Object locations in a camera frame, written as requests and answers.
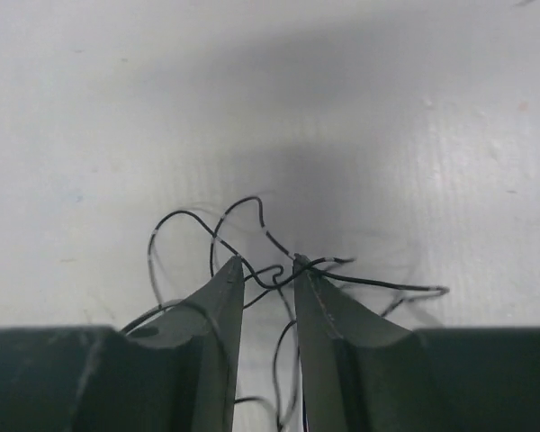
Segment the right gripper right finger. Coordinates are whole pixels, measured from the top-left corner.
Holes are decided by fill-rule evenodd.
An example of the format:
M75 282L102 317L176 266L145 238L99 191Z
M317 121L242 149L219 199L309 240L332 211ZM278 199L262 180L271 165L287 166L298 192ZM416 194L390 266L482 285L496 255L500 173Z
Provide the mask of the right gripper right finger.
M309 264L293 264L309 430L540 431L540 327L409 330Z

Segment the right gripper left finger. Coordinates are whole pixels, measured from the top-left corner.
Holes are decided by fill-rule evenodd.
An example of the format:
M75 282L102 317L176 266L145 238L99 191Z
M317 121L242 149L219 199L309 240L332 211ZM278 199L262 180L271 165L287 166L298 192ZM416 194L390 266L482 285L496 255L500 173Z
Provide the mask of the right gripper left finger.
M244 275L230 259L133 330L0 328L0 431L229 431Z

